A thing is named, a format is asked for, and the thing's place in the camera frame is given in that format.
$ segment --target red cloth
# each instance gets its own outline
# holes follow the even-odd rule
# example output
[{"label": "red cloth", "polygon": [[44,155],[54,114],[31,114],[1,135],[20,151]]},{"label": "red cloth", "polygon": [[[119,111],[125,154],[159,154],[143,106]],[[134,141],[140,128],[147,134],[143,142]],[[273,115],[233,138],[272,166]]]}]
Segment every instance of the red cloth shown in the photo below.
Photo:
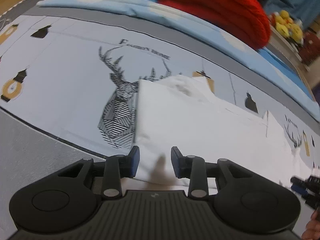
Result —
[{"label": "red cloth", "polygon": [[211,22],[253,49],[261,49],[270,38],[269,20],[257,0],[158,0]]}]

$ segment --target blue curtain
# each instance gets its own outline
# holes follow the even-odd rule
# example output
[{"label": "blue curtain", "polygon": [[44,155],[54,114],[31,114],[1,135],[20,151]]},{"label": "blue curtain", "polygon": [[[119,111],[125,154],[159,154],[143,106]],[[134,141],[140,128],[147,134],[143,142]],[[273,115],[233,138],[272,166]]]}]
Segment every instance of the blue curtain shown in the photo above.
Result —
[{"label": "blue curtain", "polygon": [[320,13],[320,0],[290,0],[295,8],[290,8],[279,0],[268,0],[264,6],[267,14],[286,10],[293,18],[302,20],[306,29]]}]

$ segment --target deer print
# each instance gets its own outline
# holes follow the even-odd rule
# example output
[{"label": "deer print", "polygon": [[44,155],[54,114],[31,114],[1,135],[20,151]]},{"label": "deer print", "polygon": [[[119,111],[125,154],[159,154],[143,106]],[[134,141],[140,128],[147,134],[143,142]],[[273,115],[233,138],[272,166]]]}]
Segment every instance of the deer print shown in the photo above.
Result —
[{"label": "deer print", "polygon": [[[135,106],[139,83],[138,81],[128,82],[125,80],[123,76],[124,70],[119,66],[123,56],[112,63],[112,57],[110,57],[111,52],[121,47],[122,46],[109,49],[104,54],[102,54],[102,47],[99,48],[99,58],[112,71],[110,73],[110,79],[116,85],[116,90],[103,109],[98,128],[103,138],[114,148],[130,149],[135,134]],[[159,79],[171,76],[170,69],[167,67],[165,61],[162,61],[166,68],[166,74],[161,75]],[[145,76],[142,79],[151,82],[159,80],[156,79],[156,71],[154,68],[151,69],[149,77]]]}]

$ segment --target silver screw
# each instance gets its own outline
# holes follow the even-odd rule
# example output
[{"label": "silver screw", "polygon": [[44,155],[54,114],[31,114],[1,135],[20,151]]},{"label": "silver screw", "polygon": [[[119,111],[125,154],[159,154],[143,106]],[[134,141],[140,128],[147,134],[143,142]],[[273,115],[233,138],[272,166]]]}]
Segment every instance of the silver screw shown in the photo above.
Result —
[{"label": "silver screw", "polygon": [[196,198],[202,198],[202,197],[205,197],[207,193],[202,189],[195,189],[191,191],[191,195]]},{"label": "silver screw", "polygon": [[116,190],[115,188],[108,188],[103,192],[103,194],[107,197],[115,197],[115,196],[118,196],[119,193],[120,192],[118,190]]}]

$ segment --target yellow lamp print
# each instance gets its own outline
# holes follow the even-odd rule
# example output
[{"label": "yellow lamp print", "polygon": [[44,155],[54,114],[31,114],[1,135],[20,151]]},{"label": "yellow lamp print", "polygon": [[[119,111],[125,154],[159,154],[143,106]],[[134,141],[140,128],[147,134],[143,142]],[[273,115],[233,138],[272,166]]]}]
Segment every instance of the yellow lamp print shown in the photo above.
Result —
[{"label": "yellow lamp print", "polygon": [[0,98],[6,102],[17,98],[22,92],[22,82],[27,76],[27,70],[22,70],[13,78],[7,81],[2,87],[2,95]]},{"label": "yellow lamp print", "polygon": [[11,25],[4,33],[0,35],[0,45],[4,43],[4,41],[10,37],[12,33],[16,31],[18,28],[18,24]]}]

